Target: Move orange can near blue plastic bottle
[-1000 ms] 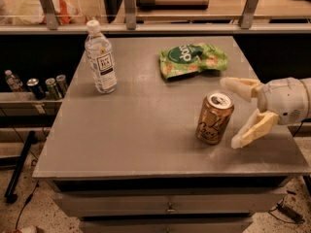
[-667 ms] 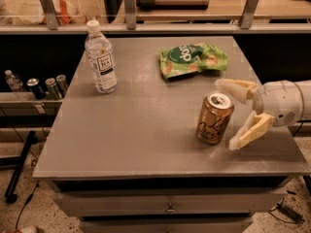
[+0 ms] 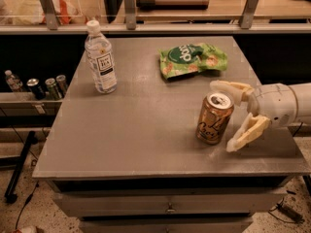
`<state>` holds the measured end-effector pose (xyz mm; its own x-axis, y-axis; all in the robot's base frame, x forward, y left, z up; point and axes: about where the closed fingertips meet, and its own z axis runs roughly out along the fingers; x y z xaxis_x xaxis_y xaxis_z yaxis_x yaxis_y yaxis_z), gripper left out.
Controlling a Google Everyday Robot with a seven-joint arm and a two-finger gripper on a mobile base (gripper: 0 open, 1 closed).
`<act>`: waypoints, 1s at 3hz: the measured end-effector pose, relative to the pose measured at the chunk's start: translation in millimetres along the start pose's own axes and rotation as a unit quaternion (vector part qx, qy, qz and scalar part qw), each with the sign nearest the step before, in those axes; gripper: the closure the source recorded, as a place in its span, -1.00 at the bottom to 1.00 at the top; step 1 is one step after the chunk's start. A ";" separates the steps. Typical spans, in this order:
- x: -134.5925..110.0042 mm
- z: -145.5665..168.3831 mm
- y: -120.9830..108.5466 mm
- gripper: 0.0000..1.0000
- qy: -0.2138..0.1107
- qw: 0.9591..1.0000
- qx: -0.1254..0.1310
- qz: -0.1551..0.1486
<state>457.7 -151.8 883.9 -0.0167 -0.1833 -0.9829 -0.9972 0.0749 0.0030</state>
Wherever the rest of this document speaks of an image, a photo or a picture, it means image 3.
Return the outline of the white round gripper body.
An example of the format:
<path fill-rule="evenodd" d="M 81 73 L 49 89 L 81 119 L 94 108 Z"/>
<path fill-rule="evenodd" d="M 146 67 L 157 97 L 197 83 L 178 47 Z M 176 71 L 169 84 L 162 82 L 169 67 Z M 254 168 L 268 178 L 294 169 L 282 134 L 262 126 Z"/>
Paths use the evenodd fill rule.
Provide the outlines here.
<path fill-rule="evenodd" d="M 267 117 L 272 127 L 287 126 L 297 115 L 294 91 L 281 83 L 258 86 L 249 96 L 247 110 L 254 116 Z"/>

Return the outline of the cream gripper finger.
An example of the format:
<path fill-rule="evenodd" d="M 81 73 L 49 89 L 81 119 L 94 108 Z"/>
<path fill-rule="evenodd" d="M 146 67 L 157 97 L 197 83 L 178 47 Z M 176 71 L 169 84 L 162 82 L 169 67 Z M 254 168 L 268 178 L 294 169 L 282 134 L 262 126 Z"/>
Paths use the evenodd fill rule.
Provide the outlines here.
<path fill-rule="evenodd" d="M 211 81 L 210 88 L 212 93 L 226 93 L 229 95 L 236 106 L 240 106 L 242 102 L 247 102 L 249 96 L 255 90 L 247 83 L 227 82 L 221 80 Z"/>
<path fill-rule="evenodd" d="M 234 152 L 242 149 L 261 136 L 269 125 L 270 119 L 268 117 L 262 115 L 254 116 L 252 113 L 248 113 L 240 128 L 227 142 L 226 150 L 228 152 Z"/>

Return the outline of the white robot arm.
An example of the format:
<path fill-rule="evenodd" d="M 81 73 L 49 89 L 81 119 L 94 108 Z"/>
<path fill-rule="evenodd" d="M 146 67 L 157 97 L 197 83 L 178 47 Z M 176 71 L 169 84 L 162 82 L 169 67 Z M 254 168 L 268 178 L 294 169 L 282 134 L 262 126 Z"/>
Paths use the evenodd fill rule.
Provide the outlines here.
<path fill-rule="evenodd" d="M 286 127 L 294 122 L 311 122 L 311 83 L 286 85 L 210 82 L 212 90 L 228 93 L 234 104 L 247 103 L 248 115 L 227 142 L 228 152 L 238 151 L 262 135 L 268 127 Z"/>

